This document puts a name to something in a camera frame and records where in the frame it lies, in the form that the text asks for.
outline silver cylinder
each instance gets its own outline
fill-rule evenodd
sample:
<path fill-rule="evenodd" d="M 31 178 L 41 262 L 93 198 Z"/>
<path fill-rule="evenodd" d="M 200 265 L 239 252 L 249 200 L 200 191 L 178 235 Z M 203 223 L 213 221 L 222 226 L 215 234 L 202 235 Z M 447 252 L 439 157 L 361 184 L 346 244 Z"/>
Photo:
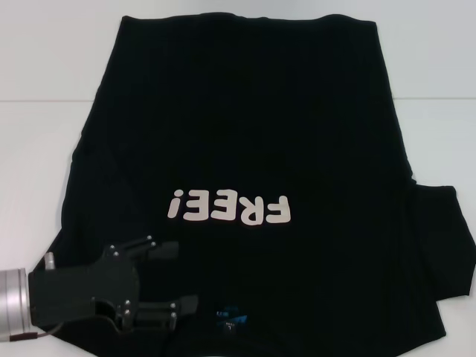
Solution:
<path fill-rule="evenodd" d="M 30 298 L 24 269 L 0 271 L 0 341 L 30 332 Z"/>

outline cable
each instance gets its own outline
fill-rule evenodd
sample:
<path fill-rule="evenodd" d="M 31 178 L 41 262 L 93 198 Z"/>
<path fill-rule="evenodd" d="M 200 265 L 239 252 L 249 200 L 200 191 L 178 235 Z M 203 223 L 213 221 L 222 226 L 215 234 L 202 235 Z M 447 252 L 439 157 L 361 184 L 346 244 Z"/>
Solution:
<path fill-rule="evenodd" d="M 25 341 L 25 340 L 35 340 L 40 337 L 46 337 L 49 335 L 54 335 L 58 331 L 61 330 L 63 327 L 64 323 L 56 325 L 53 329 L 47 332 L 43 333 L 38 333 L 38 332 L 27 332 L 27 333 L 20 333 L 19 335 L 12 335 L 10 336 L 10 342 L 15 342 L 15 341 Z"/>

